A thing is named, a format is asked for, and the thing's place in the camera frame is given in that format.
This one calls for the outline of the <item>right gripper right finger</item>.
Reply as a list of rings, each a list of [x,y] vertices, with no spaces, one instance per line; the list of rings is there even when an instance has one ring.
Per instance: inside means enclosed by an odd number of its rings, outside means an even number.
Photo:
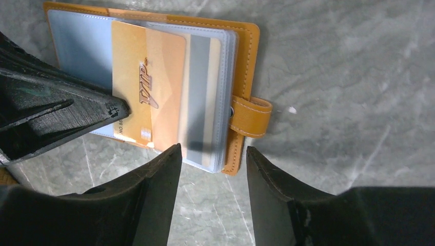
[[[332,195],[246,152],[256,245],[434,245],[433,187],[353,187]]]

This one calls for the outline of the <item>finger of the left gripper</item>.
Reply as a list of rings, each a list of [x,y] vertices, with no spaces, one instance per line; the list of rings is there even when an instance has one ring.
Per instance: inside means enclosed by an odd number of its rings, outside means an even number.
[[[125,100],[1,35],[1,166],[39,156],[129,114]]]

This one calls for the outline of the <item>woven brown divided tray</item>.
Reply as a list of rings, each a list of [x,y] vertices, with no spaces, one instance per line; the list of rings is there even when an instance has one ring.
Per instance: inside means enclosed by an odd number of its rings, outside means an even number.
[[[0,185],[15,185],[19,182],[13,177],[13,175],[6,169],[0,169]]]

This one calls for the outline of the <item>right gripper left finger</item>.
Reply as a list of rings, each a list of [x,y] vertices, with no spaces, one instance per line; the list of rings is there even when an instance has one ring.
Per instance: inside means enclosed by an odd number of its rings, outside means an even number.
[[[1,186],[1,245],[166,245],[181,167],[175,144],[83,194]]]

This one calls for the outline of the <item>orange leather card holder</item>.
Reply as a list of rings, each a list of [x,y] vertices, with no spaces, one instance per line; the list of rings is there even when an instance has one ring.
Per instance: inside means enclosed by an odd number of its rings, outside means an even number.
[[[233,176],[245,137],[265,135],[272,104],[251,96],[260,39],[256,24],[55,2],[44,3],[44,10],[59,67],[111,95],[113,21],[186,39],[178,131],[185,163]],[[114,136],[114,123],[93,133],[123,141]]]

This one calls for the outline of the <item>gold VIP card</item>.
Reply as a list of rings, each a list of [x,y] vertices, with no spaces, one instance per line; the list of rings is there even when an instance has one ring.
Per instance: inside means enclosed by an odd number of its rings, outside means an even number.
[[[178,143],[186,39],[120,21],[111,23],[111,34],[112,92],[131,109],[113,134],[163,151]]]

